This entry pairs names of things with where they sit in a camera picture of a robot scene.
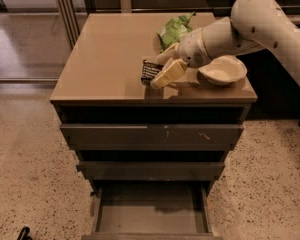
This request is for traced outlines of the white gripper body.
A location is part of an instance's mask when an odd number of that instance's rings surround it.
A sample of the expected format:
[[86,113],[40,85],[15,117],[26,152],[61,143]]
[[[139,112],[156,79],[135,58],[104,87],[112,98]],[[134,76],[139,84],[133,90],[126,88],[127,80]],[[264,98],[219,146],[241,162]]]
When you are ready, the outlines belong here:
[[205,48],[202,28],[197,28],[185,35],[177,51],[179,57],[191,68],[200,68],[212,61]]

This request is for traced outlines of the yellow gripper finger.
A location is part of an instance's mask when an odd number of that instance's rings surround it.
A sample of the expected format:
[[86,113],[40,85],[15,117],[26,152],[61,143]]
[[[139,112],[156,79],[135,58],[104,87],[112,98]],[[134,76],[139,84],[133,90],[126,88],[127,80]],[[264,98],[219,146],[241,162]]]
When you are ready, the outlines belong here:
[[179,58],[178,46],[179,46],[178,42],[169,46],[166,50],[164,50],[155,58],[154,63],[158,65],[164,65],[168,62],[169,59],[178,59]]
[[187,63],[182,59],[169,59],[162,71],[150,82],[150,86],[154,89],[161,89],[181,78],[186,73],[187,68]]

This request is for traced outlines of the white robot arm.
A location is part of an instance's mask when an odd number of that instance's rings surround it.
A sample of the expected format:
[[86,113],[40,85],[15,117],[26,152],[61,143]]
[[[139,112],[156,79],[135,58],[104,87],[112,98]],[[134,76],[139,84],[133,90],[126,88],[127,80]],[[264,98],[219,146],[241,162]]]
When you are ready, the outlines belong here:
[[161,89],[188,68],[201,68],[224,55],[269,50],[300,87],[300,28],[275,0],[236,0],[231,15],[197,28],[156,57],[163,67],[150,86]]

